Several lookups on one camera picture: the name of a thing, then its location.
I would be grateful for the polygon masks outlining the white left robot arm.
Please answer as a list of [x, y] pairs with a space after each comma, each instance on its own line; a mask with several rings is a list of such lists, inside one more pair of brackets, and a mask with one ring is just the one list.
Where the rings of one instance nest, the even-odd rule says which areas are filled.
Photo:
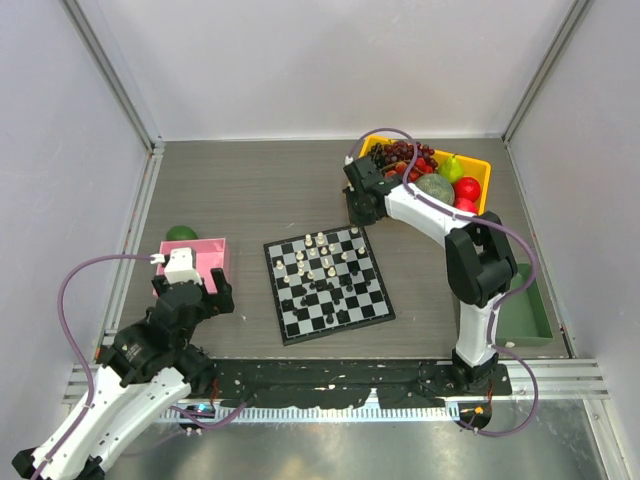
[[153, 279], [155, 305], [116, 334], [72, 413], [42, 445], [14, 456], [21, 478], [101, 479], [160, 413], [213, 391], [214, 363], [191, 338], [199, 323], [232, 312], [234, 303], [224, 270], [210, 273], [213, 293], [202, 282]]

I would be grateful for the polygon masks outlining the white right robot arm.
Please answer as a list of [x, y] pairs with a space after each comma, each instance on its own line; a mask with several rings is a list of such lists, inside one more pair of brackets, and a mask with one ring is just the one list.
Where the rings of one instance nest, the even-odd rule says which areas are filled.
[[390, 218], [443, 247], [448, 285], [459, 301], [459, 328], [451, 366], [432, 390], [478, 392], [497, 366], [500, 303], [517, 272], [499, 217], [491, 212], [468, 216], [398, 176], [386, 178], [368, 156], [347, 156], [344, 173], [352, 224], [370, 226]]

